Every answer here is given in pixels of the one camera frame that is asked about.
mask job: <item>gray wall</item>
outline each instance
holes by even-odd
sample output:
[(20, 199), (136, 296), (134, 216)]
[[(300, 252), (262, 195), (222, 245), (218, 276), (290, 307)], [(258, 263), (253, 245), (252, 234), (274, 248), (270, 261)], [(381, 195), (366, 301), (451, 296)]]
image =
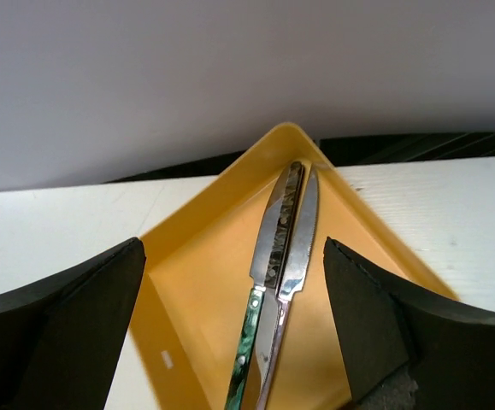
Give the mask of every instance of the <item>gray wall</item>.
[(317, 137), (495, 130), (495, 2), (0, 2), (0, 190)]

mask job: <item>knife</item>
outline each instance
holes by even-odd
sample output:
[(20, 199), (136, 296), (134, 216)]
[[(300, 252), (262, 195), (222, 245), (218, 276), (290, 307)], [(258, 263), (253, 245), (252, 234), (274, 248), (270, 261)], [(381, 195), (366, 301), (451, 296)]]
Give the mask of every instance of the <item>knife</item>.
[(269, 354), (269, 363), (262, 377), (261, 394), (256, 403), (257, 410), (263, 410), (268, 403), (270, 387), (277, 366), (280, 346), (285, 333), (289, 307), (296, 292), (302, 291), (306, 272), (308, 271), (309, 258), (314, 242), (317, 211), (319, 208), (319, 184), (317, 170), (312, 167), (309, 171), (306, 190), (304, 191), (302, 205), (298, 212), (297, 223), (291, 240), (289, 255), (280, 286), (276, 294), (278, 304), (278, 319), (274, 328), (274, 335)]
[(283, 262), (291, 237), (298, 205), (304, 167), (294, 161), (286, 168), (270, 194), (256, 238), (249, 275), (253, 278), (244, 323), (241, 329), (232, 377), (228, 387), (226, 410), (238, 410), (245, 391), (253, 345), (266, 289), (276, 291), (283, 272)]

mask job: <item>green knife handle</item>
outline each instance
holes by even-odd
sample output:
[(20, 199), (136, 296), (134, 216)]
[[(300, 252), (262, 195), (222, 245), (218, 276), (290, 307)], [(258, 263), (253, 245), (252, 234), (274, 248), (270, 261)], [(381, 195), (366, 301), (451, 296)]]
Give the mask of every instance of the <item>green knife handle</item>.
[(241, 328), (236, 360), (233, 362), (232, 378), (228, 387), (227, 404), (225, 410), (239, 410), (244, 396), (245, 382), (249, 372), (250, 358), (255, 346), (256, 329), (261, 317), (264, 292), (252, 288), (249, 294), (249, 302), (245, 309), (244, 324)]

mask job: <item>yellow tray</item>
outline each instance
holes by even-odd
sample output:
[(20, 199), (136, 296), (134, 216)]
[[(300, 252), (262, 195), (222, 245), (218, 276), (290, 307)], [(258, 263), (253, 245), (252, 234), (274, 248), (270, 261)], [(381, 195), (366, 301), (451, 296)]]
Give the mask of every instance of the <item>yellow tray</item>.
[(162, 409), (224, 407), (262, 213), (274, 180), (292, 160), (319, 167), (320, 210), (312, 260), (303, 292), (292, 303), (269, 409), (336, 409), (350, 399), (323, 274), (327, 237), (456, 298), (298, 126), (277, 126), (142, 238), (147, 262), (131, 329)]

